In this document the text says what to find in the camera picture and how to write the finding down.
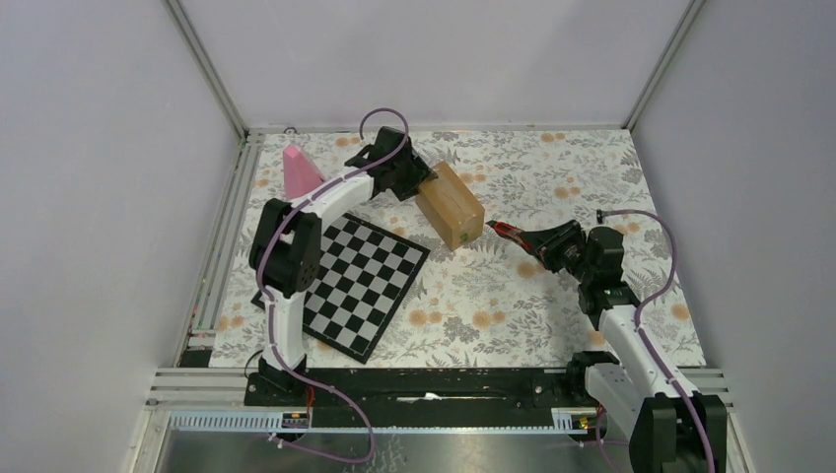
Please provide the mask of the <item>red black utility knife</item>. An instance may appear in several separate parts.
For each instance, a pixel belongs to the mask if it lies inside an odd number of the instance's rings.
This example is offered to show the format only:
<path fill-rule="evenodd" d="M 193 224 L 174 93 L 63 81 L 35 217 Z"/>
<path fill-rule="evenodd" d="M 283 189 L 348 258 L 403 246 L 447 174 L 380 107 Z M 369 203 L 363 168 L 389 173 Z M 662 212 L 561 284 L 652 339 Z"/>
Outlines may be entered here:
<path fill-rule="evenodd" d="M 526 231 L 496 220 L 489 220 L 485 223 L 485 225 L 493 230 L 499 237 L 513 242 L 527 253 L 531 252 L 531 245 L 526 238 Z"/>

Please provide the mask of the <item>brown cardboard express box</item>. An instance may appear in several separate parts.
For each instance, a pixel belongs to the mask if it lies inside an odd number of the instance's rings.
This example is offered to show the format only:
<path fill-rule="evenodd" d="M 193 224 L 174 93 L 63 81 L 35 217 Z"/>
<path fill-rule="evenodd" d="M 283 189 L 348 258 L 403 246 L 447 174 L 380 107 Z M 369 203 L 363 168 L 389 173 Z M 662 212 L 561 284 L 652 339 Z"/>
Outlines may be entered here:
<path fill-rule="evenodd" d="M 432 168 L 433 178 L 419 187 L 415 202 L 450 250 L 479 238 L 485 227 L 485 209 L 447 163 Z"/>

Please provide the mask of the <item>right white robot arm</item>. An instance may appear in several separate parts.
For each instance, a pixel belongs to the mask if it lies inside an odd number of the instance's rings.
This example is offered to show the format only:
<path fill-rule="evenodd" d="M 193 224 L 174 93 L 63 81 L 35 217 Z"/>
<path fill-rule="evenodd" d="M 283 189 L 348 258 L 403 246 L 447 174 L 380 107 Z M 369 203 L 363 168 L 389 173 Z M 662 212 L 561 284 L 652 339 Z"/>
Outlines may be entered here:
<path fill-rule="evenodd" d="M 636 472 L 723 472 L 728 411 L 701 392 L 663 352 L 642 323 L 645 304 L 623 278 L 623 235 L 611 227 L 586 232 L 576 221 L 541 231 L 509 230 L 544 269 L 565 271 L 579 284 L 581 312 L 609 343 L 567 366 L 567 396 L 595 401 L 629 439 Z"/>

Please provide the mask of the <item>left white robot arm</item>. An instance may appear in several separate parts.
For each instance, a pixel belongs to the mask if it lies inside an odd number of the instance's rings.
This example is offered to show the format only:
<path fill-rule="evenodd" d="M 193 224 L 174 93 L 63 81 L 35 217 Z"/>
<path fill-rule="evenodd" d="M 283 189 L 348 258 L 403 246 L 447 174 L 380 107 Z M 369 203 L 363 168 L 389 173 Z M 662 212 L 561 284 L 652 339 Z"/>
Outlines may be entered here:
<path fill-rule="evenodd" d="M 384 126 L 331 179 L 290 201 L 271 199 L 264 205 L 249 263 L 266 314 L 257 372 L 268 380 L 268 392 L 278 402 L 292 405 L 305 395 L 304 304 L 320 268 L 324 230 L 382 192 L 390 191 L 400 201 L 413 197 L 433 176 L 408 133 Z"/>

